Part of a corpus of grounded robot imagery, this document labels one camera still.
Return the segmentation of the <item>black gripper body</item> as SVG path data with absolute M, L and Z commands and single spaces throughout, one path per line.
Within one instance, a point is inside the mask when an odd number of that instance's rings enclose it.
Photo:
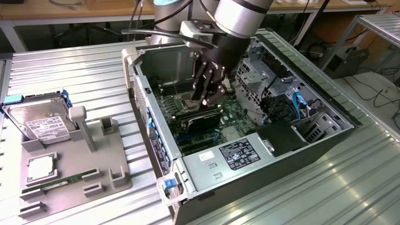
M 214 49 L 204 50 L 204 58 L 226 68 L 230 73 L 238 66 L 239 61 L 251 43 L 250 38 L 239 38 L 231 34 L 218 34 L 212 38 L 216 45 Z

